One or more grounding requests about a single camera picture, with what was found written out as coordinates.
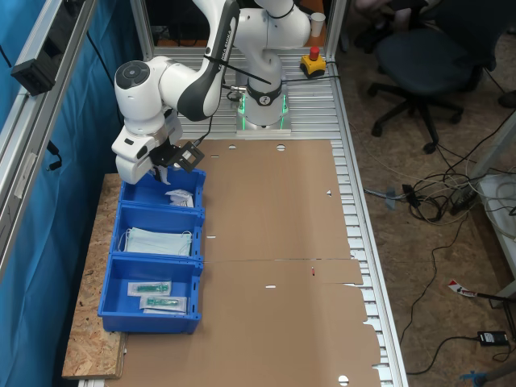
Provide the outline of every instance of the surgical mask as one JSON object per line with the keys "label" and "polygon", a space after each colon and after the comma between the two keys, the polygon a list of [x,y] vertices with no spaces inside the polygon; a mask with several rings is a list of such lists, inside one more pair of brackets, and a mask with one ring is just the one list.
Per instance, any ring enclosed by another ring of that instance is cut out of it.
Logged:
{"label": "surgical mask", "polygon": [[189,231],[185,231],[182,234],[166,234],[162,232],[145,231],[133,227],[127,229],[120,238],[119,250],[124,236],[126,238],[125,252],[188,256],[192,243],[192,233]]}

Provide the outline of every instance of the blue curtain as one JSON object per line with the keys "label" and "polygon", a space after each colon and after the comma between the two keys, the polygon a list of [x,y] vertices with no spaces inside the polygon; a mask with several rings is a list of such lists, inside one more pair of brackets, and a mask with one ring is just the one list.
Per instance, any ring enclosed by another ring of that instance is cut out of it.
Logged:
{"label": "blue curtain", "polygon": [[[2,8],[26,11],[28,4],[32,10],[34,3],[43,0],[1,3]],[[20,19],[1,15],[0,19],[12,20],[8,28],[22,30],[20,42],[37,17],[26,15],[22,27]],[[124,62],[140,59],[128,0],[98,0],[89,33],[111,78]],[[14,48],[6,54],[17,56]],[[4,97],[1,114],[12,104]],[[0,387],[61,383],[62,360],[98,195],[107,166],[114,165],[110,146],[119,131],[113,88],[86,39],[52,134],[63,166],[47,171],[56,157],[46,152],[0,283]]]}
{"label": "blue curtain", "polygon": [[[45,0],[0,1],[0,45],[12,66],[15,65],[44,3]],[[19,91],[19,83],[10,75],[10,71],[6,61],[0,58],[0,131]]]}

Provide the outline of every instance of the blue bin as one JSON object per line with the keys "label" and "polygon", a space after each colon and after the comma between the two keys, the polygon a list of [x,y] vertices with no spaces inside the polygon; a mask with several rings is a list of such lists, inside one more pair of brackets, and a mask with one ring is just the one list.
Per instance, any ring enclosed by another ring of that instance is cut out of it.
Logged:
{"label": "blue bin", "polygon": [[[98,315],[106,331],[193,333],[201,321],[199,281],[202,263],[110,254]],[[145,314],[140,297],[127,296],[133,281],[172,281],[172,296],[189,299],[186,314]]]}
{"label": "blue bin", "polygon": [[122,183],[119,200],[123,203],[145,204],[149,206],[171,207],[170,198],[166,192],[174,189],[184,189],[193,194],[193,209],[203,210],[202,208],[202,187],[206,179],[206,172],[194,169],[187,173],[184,169],[174,171],[169,168],[168,181],[166,185],[154,179],[150,174],[146,174],[136,184]]}
{"label": "blue bin", "polygon": [[136,204],[119,203],[114,221],[111,238],[111,253],[125,256],[140,256],[145,253],[125,252],[125,233],[127,229],[137,227],[146,231],[181,234],[184,231],[192,233],[192,244],[188,256],[172,256],[165,254],[147,254],[149,256],[202,261],[201,233],[204,223],[204,212],[178,207],[139,206]]}

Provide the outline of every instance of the white packet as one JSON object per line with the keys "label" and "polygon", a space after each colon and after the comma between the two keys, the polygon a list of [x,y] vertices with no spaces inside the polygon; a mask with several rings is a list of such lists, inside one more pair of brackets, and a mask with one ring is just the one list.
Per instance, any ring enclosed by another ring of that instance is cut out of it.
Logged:
{"label": "white packet", "polygon": [[161,309],[186,313],[186,297],[143,296],[139,300],[140,309]]}
{"label": "white packet", "polygon": [[184,189],[168,191],[165,195],[170,196],[171,206],[194,207],[193,195]]}
{"label": "white packet", "polygon": [[171,310],[144,309],[145,314],[179,314],[184,316],[185,312],[172,312]]}
{"label": "white packet", "polygon": [[172,290],[172,282],[129,282],[127,284],[128,296],[169,296]]}

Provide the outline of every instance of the white cup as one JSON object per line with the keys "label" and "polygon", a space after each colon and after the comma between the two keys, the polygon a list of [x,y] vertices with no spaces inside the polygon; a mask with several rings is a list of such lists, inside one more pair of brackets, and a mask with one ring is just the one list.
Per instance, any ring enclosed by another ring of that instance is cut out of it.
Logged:
{"label": "white cup", "polygon": [[319,35],[321,35],[321,30],[323,29],[324,19],[326,16],[324,14],[321,14],[319,12],[314,12],[311,16],[311,25],[312,25],[312,32],[311,35],[314,38],[317,38]]}

